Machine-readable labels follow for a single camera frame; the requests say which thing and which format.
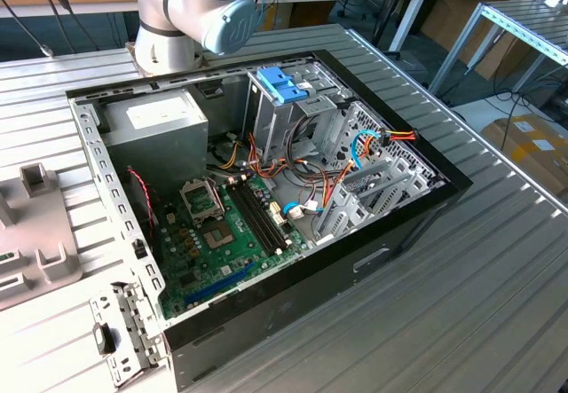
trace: open computer tower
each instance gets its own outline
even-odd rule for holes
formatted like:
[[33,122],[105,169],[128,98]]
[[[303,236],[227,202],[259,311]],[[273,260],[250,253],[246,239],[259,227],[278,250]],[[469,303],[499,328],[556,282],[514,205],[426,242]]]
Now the open computer tower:
[[326,51],[67,96],[137,279],[91,301],[118,387],[164,361],[178,390],[207,376],[409,249],[470,186]]

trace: motherboard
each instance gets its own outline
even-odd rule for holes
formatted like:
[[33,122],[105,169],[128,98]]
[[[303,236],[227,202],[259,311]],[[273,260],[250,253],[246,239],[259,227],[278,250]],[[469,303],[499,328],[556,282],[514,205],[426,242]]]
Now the motherboard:
[[[153,252],[166,280],[160,295],[166,319],[307,249],[301,233],[273,211],[276,203],[259,177],[233,185],[193,181],[180,192],[154,209]],[[204,212],[213,216],[202,218]]]

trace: table leg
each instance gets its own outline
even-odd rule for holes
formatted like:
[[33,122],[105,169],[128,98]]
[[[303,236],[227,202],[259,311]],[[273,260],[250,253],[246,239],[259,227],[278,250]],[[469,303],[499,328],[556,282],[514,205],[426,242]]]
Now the table leg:
[[477,48],[477,51],[469,60],[468,67],[473,67],[479,61],[479,58],[483,57],[483,55],[485,54],[485,51],[492,44],[493,40],[495,39],[495,37],[499,33],[500,29],[501,29],[501,27],[499,27],[497,25],[493,25],[491,27],[491,29],[489,30],[489,32],[485,36],[484,40],[479,45],[479,48]]
[[458,56],[460,56],[463,47],[469,40],[469,36],[475,30],[477,24],[479,23],[479,20],[481,19],[482,7],[483,3],[479,3],[477,5],[476,10],[469,18],[468,23],[465,25],[465,28],[462,30],[460,36],[458,36],[458,39],[455,41],[454,47],[452,47],[452,50],[450,50],[450,52],[446,56],[446,60],[444,60],[444,63],[442,63],[442,66],[438,70],[438,73],[436,74],[434,80],[432,80],[432,83],[428,88],[428,91],[431,94],[436,94],[436,92],[446,79],[448,73],[450,72],[450,69],[452,69],[455,61],[458,59]]
[[394,35],[392,43],[390,43],[389,51],[400,51],[403,42],[406,40],[408,31],[410,31],[423,2],[424,0],[410,0],[410,4],[406,8],[405,15],[398,26],[397,34]]
[[544,59],[547,57],[544,54],[540,54],[538,58],[532,63],[531,67],[529,67],[526,72],[521,76],[521,79],[515,84],[513,87],[513,92],[516,93],[519,91],[521,87],[525,85],[527,80],[534,74],[534,71],[540,66]]

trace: green circuit board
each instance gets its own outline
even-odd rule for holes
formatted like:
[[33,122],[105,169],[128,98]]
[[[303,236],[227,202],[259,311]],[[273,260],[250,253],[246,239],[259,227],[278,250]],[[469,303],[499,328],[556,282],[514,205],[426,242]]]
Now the green circuit board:
[[[252,178],[247,185],[256,196],[262,196],[265,201],[271,200],[262,179]],[[238,282],[254,278],[285,263],[307,249],[304,238],[293,226],[288,225],[285,231],[274,223],[291,244],[280,255],[267,253],[225,187],[218,187],[217,192],[225,208],[223,220],[210,218],[203,225],[195,225],[179,193],[170,196],[165,204],[154,209],[159,222],[159,237],[155,246],[160,248],[157,251],[161,255],[157,260],[166,281],[166,287],[160,295],[166,319],[184,313],[188,308],[209,300]],[[200,207],[208,205],[203,196],[200,196],[199,202]],[[268,208],[264,211],[267,215],[271,214]],[[219,245],[224,240],[230,241]],[[214,293],[205,294],[196,302],[187,302],[188,297],[204,294],[212,286],[217,288]]]

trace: ram slot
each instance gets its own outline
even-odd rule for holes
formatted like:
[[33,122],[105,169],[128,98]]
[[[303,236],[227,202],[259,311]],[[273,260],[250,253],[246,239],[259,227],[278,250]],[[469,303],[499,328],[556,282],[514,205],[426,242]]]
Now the ram slot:
[[227,191],[244,218],[245,223],[255,234],[263,250],[268,255],[276,254],[278,249],[286,249],[287,244],[284,237],[274,226],[272,220],[247,185],[229,186]]

